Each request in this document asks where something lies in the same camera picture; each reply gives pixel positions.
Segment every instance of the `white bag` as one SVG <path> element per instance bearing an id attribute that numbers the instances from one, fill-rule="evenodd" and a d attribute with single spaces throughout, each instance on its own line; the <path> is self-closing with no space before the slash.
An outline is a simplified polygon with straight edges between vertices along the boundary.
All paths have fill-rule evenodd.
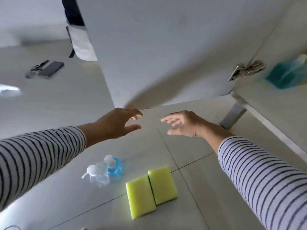
<path id="1" fill-rule="evenodd" d="M 85 26 L 68 25 L 72 47 L 81 60 L 97 61 Z"/>

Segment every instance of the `cabinet hinge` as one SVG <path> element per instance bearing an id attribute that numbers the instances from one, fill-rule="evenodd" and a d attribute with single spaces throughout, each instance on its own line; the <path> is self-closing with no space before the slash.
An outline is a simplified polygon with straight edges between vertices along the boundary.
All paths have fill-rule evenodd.
<path id="1" fill-rule="evenodd" d="M 266 69 L 266 66 L 267 65 L 264 64 L 262 60 L 256 60 L 247 68 L 245 68 L 244 64 L 238 64 L 235 67 L 232 75 L 229 77 L 228 81 L 234 81 L 236 78 L 241 76 L 246 77 L 254 75 Z"/>

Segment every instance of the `striped sleeve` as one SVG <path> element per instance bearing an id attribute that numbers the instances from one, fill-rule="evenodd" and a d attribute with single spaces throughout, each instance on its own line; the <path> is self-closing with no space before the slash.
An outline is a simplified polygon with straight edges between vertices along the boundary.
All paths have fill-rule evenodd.
<path id="1" fill-rule="evenodd" d="M 64 167 L 85 147 L 85 136 L 76 127 L 0 140 L 0 211 Z"/>
<path id="2" fill-rule="evenodd" d="M 221 143 L 218 158 L 266 229 L 307 229 L 307 175 L 237 136 Z"/>

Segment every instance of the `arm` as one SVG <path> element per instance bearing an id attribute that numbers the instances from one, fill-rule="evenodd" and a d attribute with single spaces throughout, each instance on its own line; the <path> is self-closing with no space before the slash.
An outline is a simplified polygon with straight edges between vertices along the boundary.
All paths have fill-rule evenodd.
<path id="1" fill-rule="evenodd" d="M 85 148 L 140 129 L 125 126 L 143 114 L 116 108 L 94 123 L 27 133 L 0 140 L 0 211 L 63 168 Z"/>
<path id="2" fill-rule="evenodd" d="M 222 170 L 266 229 L 307 228 L 307 176 L 251 141 L 234 136 L 194 112 L 172 113 L 169 135 L 203 137 Z"/>

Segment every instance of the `sponge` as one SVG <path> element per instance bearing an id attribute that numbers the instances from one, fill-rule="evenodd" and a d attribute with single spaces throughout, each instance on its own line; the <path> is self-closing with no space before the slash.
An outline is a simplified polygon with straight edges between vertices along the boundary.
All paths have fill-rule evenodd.
<path id="1" fill-rule="evenodd" d="M 126 189 L 133 220 L 156 210 L 157 207 L 147 175 L 127 182 Z"/>
<path id="2" fill-rule="evenodd" d="M 178 191 L 168 166 L 148 171 L 156 204 L 177 198 Z"/>

